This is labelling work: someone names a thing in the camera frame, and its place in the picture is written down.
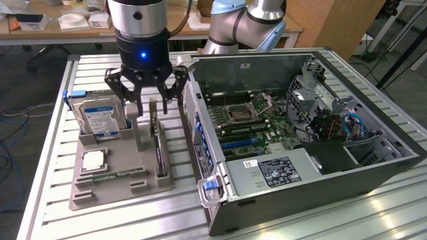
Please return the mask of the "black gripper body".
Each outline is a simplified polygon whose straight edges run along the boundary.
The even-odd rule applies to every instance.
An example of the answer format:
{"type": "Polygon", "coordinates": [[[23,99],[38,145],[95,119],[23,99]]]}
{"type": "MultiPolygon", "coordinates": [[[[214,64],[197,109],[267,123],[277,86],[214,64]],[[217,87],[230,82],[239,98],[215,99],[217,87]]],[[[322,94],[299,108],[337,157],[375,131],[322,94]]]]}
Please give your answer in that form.
{"type": "Polygon", "coordinates": [[[118,33],[117,43],[122,75],[143,87],[155,87],[163,83],[173,74],[169,35],[161,33],[153,37],[138,38],[118,33]]]}

